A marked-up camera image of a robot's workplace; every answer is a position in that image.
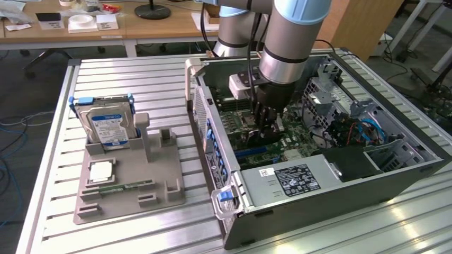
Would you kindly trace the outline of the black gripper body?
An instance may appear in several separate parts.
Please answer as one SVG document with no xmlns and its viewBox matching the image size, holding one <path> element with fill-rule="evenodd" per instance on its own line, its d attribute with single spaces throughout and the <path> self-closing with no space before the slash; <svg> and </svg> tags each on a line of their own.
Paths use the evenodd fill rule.
<svg viewBox="0 0 452 254">
<path fill-rule="evenodd" d="M 268 108 L 284 109 L 293 94 L 293 83 L 265 83 L 256 89 L 257 101 Z"/>
</svg>

